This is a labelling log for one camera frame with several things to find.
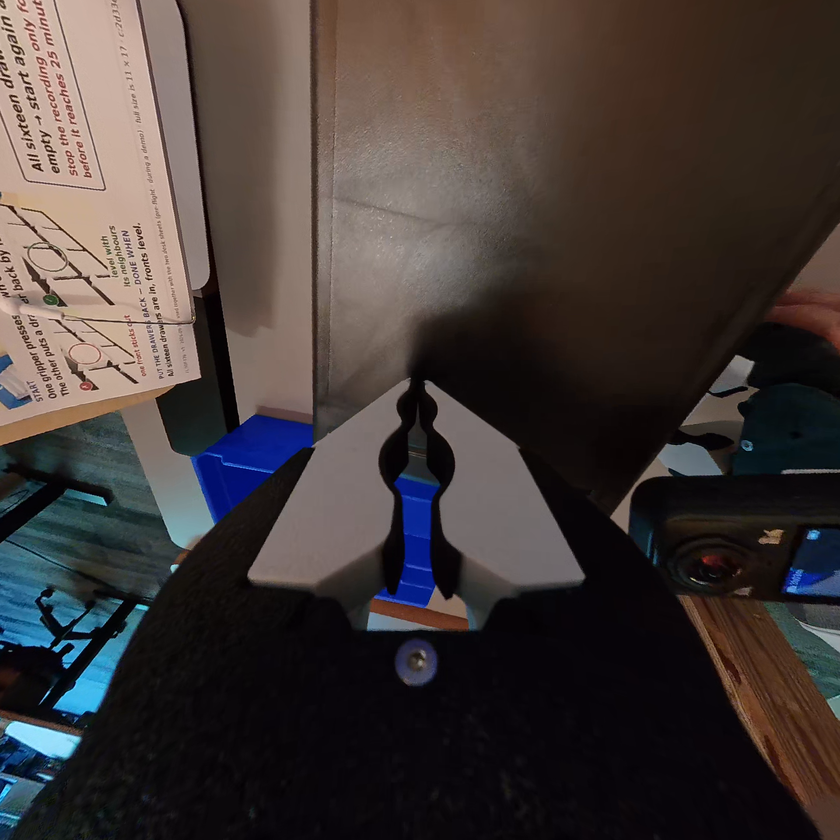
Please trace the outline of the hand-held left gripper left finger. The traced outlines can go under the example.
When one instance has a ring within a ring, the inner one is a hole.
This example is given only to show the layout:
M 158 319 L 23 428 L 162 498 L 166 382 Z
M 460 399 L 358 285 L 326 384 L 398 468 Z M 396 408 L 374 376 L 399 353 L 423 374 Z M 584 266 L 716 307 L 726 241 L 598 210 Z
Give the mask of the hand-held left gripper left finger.
M 404 380 L 317 442 L 248 571 L 252 585 L 332 599 L 354 629 L 366 628 L 371 601 L 403 573 L 396 482 L 417 400 Z

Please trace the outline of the white rounded board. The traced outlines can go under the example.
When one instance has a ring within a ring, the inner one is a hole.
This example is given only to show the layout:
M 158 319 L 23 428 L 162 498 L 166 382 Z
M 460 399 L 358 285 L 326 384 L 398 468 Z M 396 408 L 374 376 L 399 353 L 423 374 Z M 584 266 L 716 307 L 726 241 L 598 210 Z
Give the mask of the white rounded board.
M 139 1 L 138 8 L 185 270 L 193 295 L 201 297 L 211 260 L 186 27 L 176 1 Z

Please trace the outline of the person's right hand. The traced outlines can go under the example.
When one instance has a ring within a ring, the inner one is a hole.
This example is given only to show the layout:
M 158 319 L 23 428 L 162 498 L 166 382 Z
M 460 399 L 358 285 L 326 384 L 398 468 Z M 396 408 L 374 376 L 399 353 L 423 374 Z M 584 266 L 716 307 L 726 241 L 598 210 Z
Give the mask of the person's right hand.
M 777 300 L 765 321 L 812 333 L 839 351 L 839 293 L 837 292 L 786 291 Z

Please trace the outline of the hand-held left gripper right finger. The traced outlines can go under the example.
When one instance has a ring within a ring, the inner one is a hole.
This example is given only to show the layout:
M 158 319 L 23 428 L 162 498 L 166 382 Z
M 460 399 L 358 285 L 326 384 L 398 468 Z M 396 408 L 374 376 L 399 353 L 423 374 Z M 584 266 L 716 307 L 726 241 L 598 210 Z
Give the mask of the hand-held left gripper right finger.
M 439 516 L 460 556 L 455 593 L 472 627 L 501 600 L 581 585 L 585 574 L 519 447 L 436 385 L 425 391 L 437 409 L 432 430 L 454 455 Z

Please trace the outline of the blue plastic bin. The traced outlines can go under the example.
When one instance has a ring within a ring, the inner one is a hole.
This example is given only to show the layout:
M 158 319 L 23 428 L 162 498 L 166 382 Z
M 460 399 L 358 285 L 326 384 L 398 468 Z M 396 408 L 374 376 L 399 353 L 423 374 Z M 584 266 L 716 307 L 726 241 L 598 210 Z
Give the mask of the blue plastic bin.
M 312 425 L 254 415 L 233 432 L 192 457 L 199 486 L 214 522 L 222 520 L 280 466 L 313 445 Z M 405 561 L 394 595 L 387 602 L 425 608 L 435 588 L 430 560 L 431 507 L 438 483 L 412 451 L 396 482 L 403 498 Z

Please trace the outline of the worn wooden board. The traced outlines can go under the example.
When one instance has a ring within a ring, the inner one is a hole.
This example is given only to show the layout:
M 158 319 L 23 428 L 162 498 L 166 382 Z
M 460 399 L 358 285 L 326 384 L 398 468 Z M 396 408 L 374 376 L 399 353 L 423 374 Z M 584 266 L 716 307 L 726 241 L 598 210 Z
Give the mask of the worn wooden board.
M 697 595 L 679 600 L 779 779 L 810 813 L 838 816 L 838 720 L 766 607 Z

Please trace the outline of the white desk side panel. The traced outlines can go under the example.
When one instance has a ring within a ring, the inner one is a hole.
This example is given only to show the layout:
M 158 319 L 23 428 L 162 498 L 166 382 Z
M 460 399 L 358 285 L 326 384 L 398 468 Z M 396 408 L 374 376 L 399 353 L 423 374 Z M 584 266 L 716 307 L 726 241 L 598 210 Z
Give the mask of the white desk side panel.
M 170 539 L 187 550 L 212 529 L 214 520 L 191 459 L 173 450 L 165 432 L 156 400 L 168 391 L 132 394 L 120 413 Z

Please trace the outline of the black metal cabinet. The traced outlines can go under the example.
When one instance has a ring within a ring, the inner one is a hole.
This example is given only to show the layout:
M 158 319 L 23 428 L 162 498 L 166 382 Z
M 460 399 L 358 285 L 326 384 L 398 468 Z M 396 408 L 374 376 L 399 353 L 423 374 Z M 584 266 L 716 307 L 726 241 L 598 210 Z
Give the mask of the black metal cabinet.
M 611 511 L 838 225 L 838 2 L 313 2 L 314 416 L 419 374 Z

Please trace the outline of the black stand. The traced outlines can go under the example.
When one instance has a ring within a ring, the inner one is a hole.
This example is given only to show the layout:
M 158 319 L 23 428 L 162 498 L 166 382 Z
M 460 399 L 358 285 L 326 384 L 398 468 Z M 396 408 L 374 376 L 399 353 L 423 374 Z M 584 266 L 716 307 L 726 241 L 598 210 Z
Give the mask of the black stand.
M 2 711 L 42 718 L 56 710 L 59 701 L 76 687 L 82 675 L 106 644 L 126 631 L 129 617 L 148 609 L 150 597 L 131 595 L 112 588 L 98 589 L 85 602 L 81 613 L 62 623 L 55 615 L 49 586 L 35 598 L 39 621 L 49 634 L 46 645 L 25 645 L 2 639 Z M 80 629 L 101 601 L 115 602 L 108 618 L 90 629 Z

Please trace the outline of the wooden desk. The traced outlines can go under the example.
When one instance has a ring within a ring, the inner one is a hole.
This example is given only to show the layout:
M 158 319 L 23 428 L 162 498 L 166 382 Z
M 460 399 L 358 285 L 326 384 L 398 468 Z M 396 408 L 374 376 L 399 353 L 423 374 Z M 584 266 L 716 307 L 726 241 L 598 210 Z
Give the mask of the wooden desk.
M 99 402 L 69 406 L 45 414 L 19 418 L 12 423 L 1 426 L 1 446 L 121 411 L 124 408 L 147 403 L 168 393 L 171 389 L 172 386 L 170 385 L 148 392 L 113 397 Z

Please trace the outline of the printed instruction sheet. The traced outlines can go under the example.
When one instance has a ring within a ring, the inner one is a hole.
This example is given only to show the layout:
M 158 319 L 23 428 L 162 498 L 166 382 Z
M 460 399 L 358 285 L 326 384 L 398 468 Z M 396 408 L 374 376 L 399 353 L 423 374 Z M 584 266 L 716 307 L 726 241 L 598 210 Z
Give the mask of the printed instruction sheet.
M 1 2 L 1 422 L 199 376 L 137 2 Z

